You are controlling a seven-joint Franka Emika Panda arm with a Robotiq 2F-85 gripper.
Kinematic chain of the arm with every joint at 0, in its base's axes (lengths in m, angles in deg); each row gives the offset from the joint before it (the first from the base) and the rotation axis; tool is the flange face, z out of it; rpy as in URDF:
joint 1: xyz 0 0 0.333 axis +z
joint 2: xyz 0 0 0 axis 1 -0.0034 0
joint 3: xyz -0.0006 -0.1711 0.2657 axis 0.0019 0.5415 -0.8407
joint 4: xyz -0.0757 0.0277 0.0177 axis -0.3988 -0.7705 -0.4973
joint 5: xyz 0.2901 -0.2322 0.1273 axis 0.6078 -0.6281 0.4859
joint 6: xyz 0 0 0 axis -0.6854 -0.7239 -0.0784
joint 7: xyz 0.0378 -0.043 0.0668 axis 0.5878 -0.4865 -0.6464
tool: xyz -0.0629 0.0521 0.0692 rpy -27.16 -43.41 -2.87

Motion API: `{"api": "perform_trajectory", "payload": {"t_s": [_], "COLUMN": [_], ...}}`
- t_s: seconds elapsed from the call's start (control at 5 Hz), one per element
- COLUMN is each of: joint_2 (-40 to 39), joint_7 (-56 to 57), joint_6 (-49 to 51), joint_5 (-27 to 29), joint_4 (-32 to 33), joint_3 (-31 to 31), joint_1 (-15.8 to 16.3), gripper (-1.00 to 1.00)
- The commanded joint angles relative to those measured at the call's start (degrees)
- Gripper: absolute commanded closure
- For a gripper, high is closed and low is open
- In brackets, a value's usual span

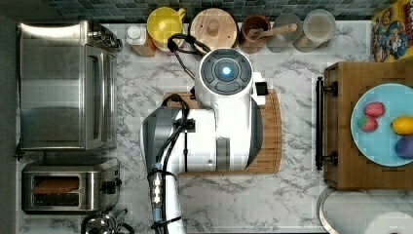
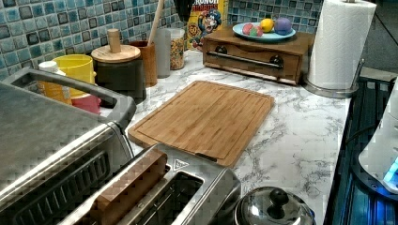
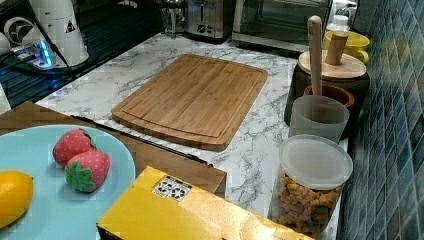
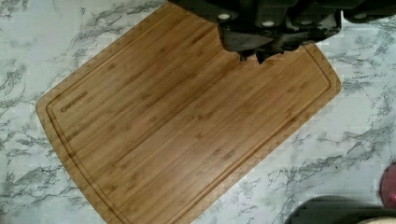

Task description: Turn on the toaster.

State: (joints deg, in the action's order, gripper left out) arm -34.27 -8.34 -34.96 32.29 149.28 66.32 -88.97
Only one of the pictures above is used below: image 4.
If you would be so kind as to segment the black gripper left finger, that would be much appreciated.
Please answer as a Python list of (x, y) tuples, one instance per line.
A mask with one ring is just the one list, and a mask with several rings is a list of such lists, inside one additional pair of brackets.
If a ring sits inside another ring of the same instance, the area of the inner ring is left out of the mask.
[(241, 61), (274, 40), (272, 32), (245, 20), (235, 19), (218, 24), (219, 38), (223, 48), (236, 52)]

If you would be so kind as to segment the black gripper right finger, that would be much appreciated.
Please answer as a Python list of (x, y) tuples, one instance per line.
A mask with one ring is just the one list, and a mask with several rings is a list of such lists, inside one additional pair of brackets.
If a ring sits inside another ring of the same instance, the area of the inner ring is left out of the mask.
[(325, 16), (317, 24), (307, 24), (297, 30), (290, 26), (291, 21), (287, 19), (285, 31), (280, 32), (271, 42), (255, 49), (255, 55), (259, 63), (263, 63), (276, 54), (295, 51), (300, 46), (315, 44), (338, 34), (342, 28), (341, 13), (334, 12)]

